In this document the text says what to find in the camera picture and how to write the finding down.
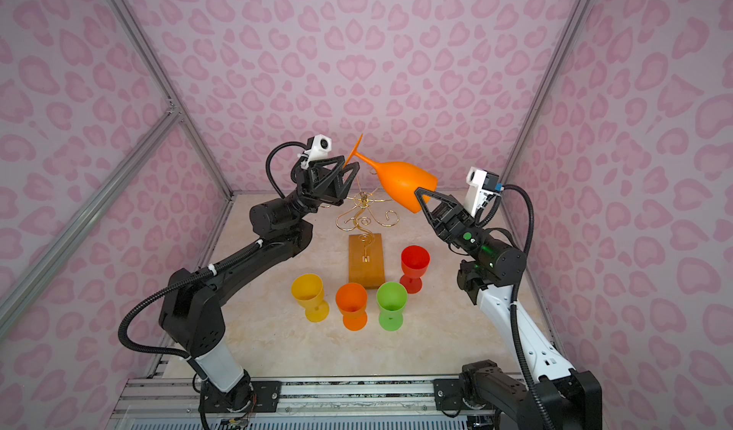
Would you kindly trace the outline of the orange wine glass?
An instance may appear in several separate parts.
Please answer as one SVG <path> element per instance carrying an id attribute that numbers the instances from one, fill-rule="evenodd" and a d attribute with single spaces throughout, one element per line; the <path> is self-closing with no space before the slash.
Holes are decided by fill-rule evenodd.
<path id="1" fill-rule="evenodd" d="M 384 191 L 391 199 L 401 205 L 403 208 L 412 213 L 418 213 L 421 210 L 420 202 L 427 202 L 428 195 L 417 195 L 418 189 L 426 191 L 435 191 L 438 185 L 438 178 L 418 168 L 413 164 L 406 162 L 387 162 L 379 163 L 362 155 L 359 152 L 360 143 L 364 135 L 360 135 L 353 147 L 351 153 L 347 157 L 348 164 L 354 157 L 359 158 L 362 162 L 369 165 L 376 172 L 380 184 Z"/>
<path id="2" fill-rule="evenodd" d="M 347 283 L 342 286 L 336 294 L 335 301 L 347 330 L 358 332 L 366 326 L 368 293 L 361 284 Z"/>

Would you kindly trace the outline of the red wine glass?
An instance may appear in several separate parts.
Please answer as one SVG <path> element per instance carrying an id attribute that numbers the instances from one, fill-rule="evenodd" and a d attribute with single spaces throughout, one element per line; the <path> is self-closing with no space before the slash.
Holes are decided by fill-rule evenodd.
<path id="1" fill-rule="evenodd" d="M 422 277 L 427 273 L 429 264 L 431 264 L 431 256 L 426 249 L 412 245 L 403 250 L 401 254 L 403 275 L 400 278 L 400 284 L 408 294 L 417 294 L 422 290 Z"/>

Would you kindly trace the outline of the green wine glass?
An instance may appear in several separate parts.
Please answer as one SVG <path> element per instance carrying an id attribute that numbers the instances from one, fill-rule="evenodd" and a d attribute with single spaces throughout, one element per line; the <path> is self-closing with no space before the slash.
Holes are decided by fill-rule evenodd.
<path id="1" fill-rule="evenodd" d="M 408 303 L 408 292 L 398 282 L 386 282 L 377 291 L 380 326 L 388 331 L 399 330 L 404 322 L 404 309 Z"/>

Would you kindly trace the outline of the yellow wine glass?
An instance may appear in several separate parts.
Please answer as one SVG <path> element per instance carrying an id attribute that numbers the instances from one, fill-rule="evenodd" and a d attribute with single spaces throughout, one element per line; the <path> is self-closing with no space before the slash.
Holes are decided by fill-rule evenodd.
<path id="1" fill-rule="evenodd" d="M 325 300 L 324 283 L 318 275 L 301 275 L 291 286 L 291 294 L 305 310 L 305 317 L 312 323 L 328 318 L 329 305 Z"/>

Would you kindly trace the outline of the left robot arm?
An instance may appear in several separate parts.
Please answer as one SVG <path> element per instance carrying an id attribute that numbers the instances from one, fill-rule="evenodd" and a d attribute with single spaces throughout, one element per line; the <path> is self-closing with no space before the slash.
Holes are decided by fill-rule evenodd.
<path id="1" fill-rule="evenodd" d="M 221 309 L 255 278 L 304 251 L 313 237 L 305 217 L 324 204 L 343 204 L 358 172 L 358 163 L 343 156 L 294 168 L 294 191 L 250 210 L 254 242 L 209 268 L 181 269 L 171 276 L 158 323 L 202 379 L 204 401 L 221 411 L 251 407 L 250 376 L 224 340 Z"/>

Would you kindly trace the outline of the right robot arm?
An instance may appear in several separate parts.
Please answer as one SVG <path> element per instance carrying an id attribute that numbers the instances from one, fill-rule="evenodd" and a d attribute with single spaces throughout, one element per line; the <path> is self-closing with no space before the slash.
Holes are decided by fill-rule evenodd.
<path id="1" fill-rule="evenodd" d="M 601 429 L 601 384 L 559 353 L 519 301 L 532 240 L 518 246 L 508 230 L 487 227 L 452 195 L 419 188 L 415 198 L 437 237 L 464 252 L 457 285 L 496 327 L 522 375 L 516 380 L 488 360 L 464 365 L 465 405 L 490 406 L 520 429 Z"/>

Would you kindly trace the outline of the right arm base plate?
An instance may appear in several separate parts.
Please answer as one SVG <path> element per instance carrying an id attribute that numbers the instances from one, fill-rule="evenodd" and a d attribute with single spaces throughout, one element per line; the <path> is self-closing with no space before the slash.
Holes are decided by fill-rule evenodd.
<path id="1" fill-rule="evenodd" d="M 433 380 L 433 397 L 437 411 L 449 418 L 458 417 L 470 409 L 465 402 L 464 386 L 460 378 L 437 378 Z"/>

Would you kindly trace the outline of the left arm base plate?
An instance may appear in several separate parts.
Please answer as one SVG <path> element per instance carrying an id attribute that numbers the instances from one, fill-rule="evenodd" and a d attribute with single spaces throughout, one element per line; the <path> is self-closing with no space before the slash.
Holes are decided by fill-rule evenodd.
<path id="1" fill-rule="evenodd" d="M 274 413 L 280 400 L 282 382 L 244 380 L 230 391 L 222 392 L 211 382 L 200 390 L 199 410 L 204 413 Z"/>

